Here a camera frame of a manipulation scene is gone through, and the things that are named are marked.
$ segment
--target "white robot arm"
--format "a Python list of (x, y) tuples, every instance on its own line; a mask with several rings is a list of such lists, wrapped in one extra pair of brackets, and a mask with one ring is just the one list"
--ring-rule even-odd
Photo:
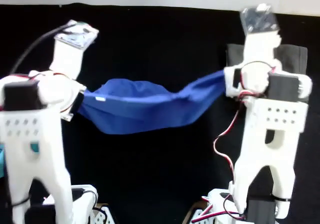
[[(274, 48), (280, 45), (281, 38), (269, 5), (246, 8), (240, 17), (246, 35), (243, 62), (227, 66), (224, 74), (228, 97), (249, 94), (242, 99), (246, 116), (241, 152), (228, 190), (209, 192), (211, 214), (207, 215), (211, 223), (217, 224), (274, 224), (276, 218), (288, 215), (298, 140), (308, 111), (308, 104), (302, 101), (310, 95), (312, 81), (306, 75), (283, 71), (282, 64), (275, 59)], [(274, 131), (270, 143), (265, 141), (268, 131)], [(265, 166), (271, 170), (272, 194), (252, 198), (248, 196), (249, 186)], [(226, 210), (238, 215), (213, 217)]]
[[(83, 53), (97, 35), (97, 29), (71, 20), (55, 36), (54, 57), (48, 71), (13, 73), (0, 80), (0, 137), (15, 224), (25, 224), (25, 214), (32, 213), (28, 196), (34, 178), (50, 193), (43, 205), (54, 205), (57, 224), (86, 224), (92, 216), (98, 193), (91, 185), (71, 186), (65, 167), (61, 119), (70, 121), (82, 102), (86, 87), (76, 78)], [(74, 191), (80, 192), (76, 200)], [(38, 206), (33, 213), (40, 211)]]

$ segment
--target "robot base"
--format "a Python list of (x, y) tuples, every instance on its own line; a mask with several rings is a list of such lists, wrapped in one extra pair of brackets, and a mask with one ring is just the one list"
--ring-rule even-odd
[[(225, 198), (228, 196), (229, 190), (228, 189), (213, 189), (212, 191), (209, 192), (208, 198), (209, 202), (208, 205), (212, 204), (213, 208), (210, 210), (210, 213), (219, 213), (223, 212), (224, 207), (223, 203)], [(225, 202), (225, 208), (229, 212), (238, 212), (236, 205), (234, 202), (230, 199), (228, 199)], [(192, 219), (196, 218), (199, 216), (200, 213), (195, 212)], [(195, 222), (196, 224), (256, 224), (254, 222), (247, 222), (244, 220), (236, 220), (233, 219), (231, 216), (227, 214), (219, 215), (216, 217), (209, 218), (208, 220), (203, 220), (199, 222)]]
[[(92, 185), (72, 185), (73, 222), (72, 224), (94, 224), (93, 207), (96, 206), (98, 193)], [(56, 224), (55, 200), (50, 195), (42, 204), (32, 205), (25, 214), (26, 224)]]

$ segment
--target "red wire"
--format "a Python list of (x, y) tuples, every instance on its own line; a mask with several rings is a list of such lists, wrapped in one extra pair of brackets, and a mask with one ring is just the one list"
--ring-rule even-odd
[(200, 221), (203, 221), (205, 219), (208, 219), (208, 218), (213, 218), (213, 217), (216, 217), (216, 216), (220, 216), (220, 215), (224, 215), (224, 214), (228, 214), (226, 211), (220, 211), (220, 212), (216, 212), (216, 213), (210, 213), (210, 214), (206, 214), (206, 215), (202, 215), (200, 217), (197, 217), (195, 219), (192, 219), (191, 220), (191, 223), (196, 223), (196, 222), (200, 222)]

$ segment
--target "black wire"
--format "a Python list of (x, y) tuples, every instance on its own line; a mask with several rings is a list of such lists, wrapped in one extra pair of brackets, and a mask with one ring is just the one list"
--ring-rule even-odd
[(104, 218), (104, 221), (103, 221), (103, 224), (106, 224), (107, 219), (108, 219), (107, 213), (106, 213), (104, 210), (101, 210), (101, 209), (98, 208), (98, 207), (93, 207), (92, 210), (101, 212), (101, 213), (104, 215), (104, 217), (105, 217), (105, 218)]
[(11, 204), (11, 207), (17, 207), (17, 206), (20, 206), (20, 205), (22, 205), (22, 204), (24, 204), (24, 203), (26, 203), (27, 201), (29, 201), (30, 200), (30, 195), (28, 195), (28, 197), (27, 198), (25, 198), (25, 199), (23, 199), (22, 201), (20, 201), (20, 202), (18, 202), (18, 203), (15, 203), (15, 204)]
[(76, 24), (65, 24), (65, 25), (62, 25), (62, 26), (59, 26), (58, 28), (56, 29), (53, 29), (45, 34), (43, 34), (42, 36), (38, 37), (33, 43), (31, 43), (31, 45), (25, 49), (25, 51), (22, 53), (22, 55), (16, 60), (15, 64), (13, 65), (13, 67), (11, 68), (11, 71), (10, 71), (10, 75), (14, 74), (18, 67), (21, 65), (21, 63), (24, 61), (24, 59), (26, 58), (26, 56), (37, 46), (39, 45), (42, 41), (44, 41), (45, 39), (51, 37), (51, 36), (54, 36), (58, 33), (60, 33), (61, 31), (67, 29), (67, 28), (70, 28), (70, 27), (73, 27), (75, 26)]
[(230, 194), (224, 199), (223, 201), (223, 209), (224, 211), (226, 212), (226, 214), (228, 214), (230, 217), (232, 217), (233, 219), (236, 219), (236, 220), (243, 220), (245, 218), (245, 216), (243, 214), (240, 214), (240, 213), (236, 213), (236, 215), (240, 215), (240, 217), (237, 217), (237, 216), (233, 216), (229, 213), (229, 211), (227, 211), (226, 209), (226, 201), (228, 200), (228, 197), (230, 196)]
[(84, 191), (84, 192), (82, 193), (82, 195), (85, 194), (85, 193), (92, 193), (92, 194), (94, 195), (95, 201), (94, 201), (93, 207), (95, 207), (95, 206), (97, 205), (97, 203), (98, 203), (97, 194), (96, 194), (93, 190), (86, 190), (86, 191)]

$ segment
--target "black background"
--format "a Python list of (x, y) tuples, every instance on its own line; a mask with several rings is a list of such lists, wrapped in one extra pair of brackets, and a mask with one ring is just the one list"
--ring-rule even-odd
[[(145, 80), (171, 92), (220, 70), (225, 45), (243, 44), (239, 13), (192, 8), (0, 5), (0, 75), (38, 36), (74, 19), (100, 30), (85, 52), (78, 81), (93, 91), (112, 78)], [(307, 74), (313, 80), (305, 132), (297, 151), (296, 183), (284, 223), (319, 223), (320, 212), (320, 18), (277, 15), (283, 44), (308, 48)], [(54, 41), (30, 54), (19, 73), (48, 69)], [(63, 122), (66, 166), (72, 184), (94, 185), (100, 203), (109, 203), (120, 224), (180, 224), (191, 205), (213, 188), (226, 188), (228, 164), (212, 152), (213, 138), (229, 124), (237, 105), (221, 96), (195, 123), (131, 135), (107, 135), (81, 115)], [(244, 115), (218, 148), (235, 161)], [(265, 176), (252, 187), (265, 191)], [(40, 200), (42, 188), (32, 186)]]

